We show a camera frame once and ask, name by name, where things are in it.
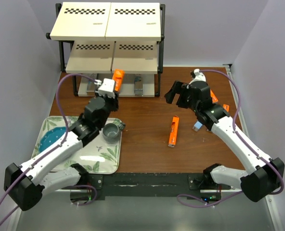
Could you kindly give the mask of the metallic blue toothpaste box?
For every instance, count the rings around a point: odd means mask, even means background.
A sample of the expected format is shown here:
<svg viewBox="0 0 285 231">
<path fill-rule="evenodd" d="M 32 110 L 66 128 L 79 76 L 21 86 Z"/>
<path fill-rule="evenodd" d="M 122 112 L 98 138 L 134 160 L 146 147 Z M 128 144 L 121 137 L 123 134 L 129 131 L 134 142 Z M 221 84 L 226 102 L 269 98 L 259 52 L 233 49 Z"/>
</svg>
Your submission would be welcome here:
<svg viewBox="0 0 285 231">
<path fill-rule="evenodd" d="M 134 78 L 134 94 L 135 96 L 143 96 L 143 80 L 141 75 L 136 75 Z"/>
</svg>

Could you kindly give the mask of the silver blue toothpaste box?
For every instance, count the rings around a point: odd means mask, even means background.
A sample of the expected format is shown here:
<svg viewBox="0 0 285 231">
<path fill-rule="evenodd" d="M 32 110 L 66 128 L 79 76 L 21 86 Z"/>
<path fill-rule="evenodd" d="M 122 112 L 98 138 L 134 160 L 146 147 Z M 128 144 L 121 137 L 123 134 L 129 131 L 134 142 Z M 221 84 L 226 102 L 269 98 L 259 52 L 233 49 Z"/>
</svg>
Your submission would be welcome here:
<svg viewBox="0 0 285 231">
<path fill-rule="evenodd" d="M 89 76 L 95 80 L 98 79 L 98 74 L 97 73 L 92 73 L 92 74 L 89 74 Z M 88 96 L 94 96 L 95 95 L 95 90 L 96 90 L 96 85 L 94 84 L 94 82 L 92 81 L 88 81 L 88 84 L 87 84 L 87 90 L 86 90 L 86 93 Z"/>
</svg>

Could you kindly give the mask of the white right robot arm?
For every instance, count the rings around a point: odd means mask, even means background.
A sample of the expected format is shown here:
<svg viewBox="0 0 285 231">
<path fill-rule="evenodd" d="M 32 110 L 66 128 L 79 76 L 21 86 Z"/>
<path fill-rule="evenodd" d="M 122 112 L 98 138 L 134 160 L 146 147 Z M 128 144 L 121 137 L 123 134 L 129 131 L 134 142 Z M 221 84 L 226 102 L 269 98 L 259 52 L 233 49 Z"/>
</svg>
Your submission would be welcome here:
<svg viewBox="0 0 285 231">
<path fill-rule="evenodd" d="M 238 126 L 227 110 L 212 101 L 210 87 L 204 81 L 186 84 L 175 81 L 165 94 L 167 103 L 194 111 L 197 120 L 209 131 L 218 136 L 237 156 L 244 169 L 233 169 L 221 164 L 213 164 L 203 171 L 203 184 L 214 189 L 224 184 L 241 189 L 245 196 L 258 202 L 273 192 L 279 192 L 283 185 L 285 165 L 280 158 L 273 159 L 257 147 Z"/>
</svg>

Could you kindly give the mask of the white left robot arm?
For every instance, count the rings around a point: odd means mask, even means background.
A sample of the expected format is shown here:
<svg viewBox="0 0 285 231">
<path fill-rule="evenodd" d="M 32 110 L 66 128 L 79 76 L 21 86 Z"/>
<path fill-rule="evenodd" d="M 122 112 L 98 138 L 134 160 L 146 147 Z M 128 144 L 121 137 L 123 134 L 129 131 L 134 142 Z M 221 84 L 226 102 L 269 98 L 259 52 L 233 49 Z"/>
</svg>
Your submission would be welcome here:
<svg viewBox="0 0 285 231">
<path fill-rule="evenodd" d="M 29 161 L 6 167 L 3 188 L 21 210 L 33 208 L 45 194 L 55 190 L 87 186 L 89 174 L 80 164 L 72 164 L 60 172 L 52 170 L 100 135 L 110 113 L 119 109 L 118 98 L 116 92 L 112 96 L 97 94 L 57 141 Z"/>
</svg>

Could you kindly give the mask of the orange toothpaste box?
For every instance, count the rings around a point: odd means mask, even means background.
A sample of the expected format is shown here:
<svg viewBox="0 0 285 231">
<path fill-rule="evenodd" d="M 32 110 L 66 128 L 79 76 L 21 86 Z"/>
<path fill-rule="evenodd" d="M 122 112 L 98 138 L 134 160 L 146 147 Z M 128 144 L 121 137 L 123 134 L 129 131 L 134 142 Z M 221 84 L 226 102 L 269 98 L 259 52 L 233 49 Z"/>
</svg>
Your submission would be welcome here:
<svg viewBox="0 0 285 231">
<path fill-rule="evenodd" d="M 175 147 L 178 135 L 178 128 L 179 128 L 179 121 L 180 118 L 178 116 L 174 116 L 172 119 L 171 127 L 170 127 L 170 134 L 168 140 L 168 147 Z"/>
<path fill-rule="evenodd" d="M 223 105 L 223 108 L 224 108 L 227 112 L 229 112 L 230 106 L 227 105 L 227 104 L 224 104 L 224 105 Z"/>
<path fill-rule="evenodd" d="M 212 102 L 213 103 L 217 103 L 219 101 L 218 98 L 216 97 L 216 95 L 214 94 L 214 92 L 212 90 L 210 90 L 210 96 L 212 98 Z"/>
<path fill-rule="evenodd" d="M 115 91 L 120 92 L 125 72 L 121 69 L 116 69 L 113 73 L 112 80 L 115 81 Z"/>
</svg>

